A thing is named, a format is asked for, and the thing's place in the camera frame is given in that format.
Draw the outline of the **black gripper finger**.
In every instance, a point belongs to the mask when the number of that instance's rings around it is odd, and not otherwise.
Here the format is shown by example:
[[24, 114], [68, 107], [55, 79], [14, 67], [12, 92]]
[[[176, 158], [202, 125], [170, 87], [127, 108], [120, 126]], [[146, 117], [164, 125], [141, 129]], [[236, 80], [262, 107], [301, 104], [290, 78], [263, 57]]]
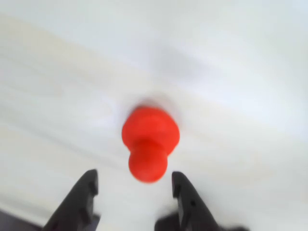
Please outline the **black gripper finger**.
[[100, 216], [93, 213], [98, 195], [98, 171], [86, 171], [44, 225], [46, 231], [95, 231]]
[[181, 172], [172, 172], [172, 195], [177, 199], [178, 211], [158, 219], [156, 231], [244, 231], [245, 227], [220, 226], [197, 190]]

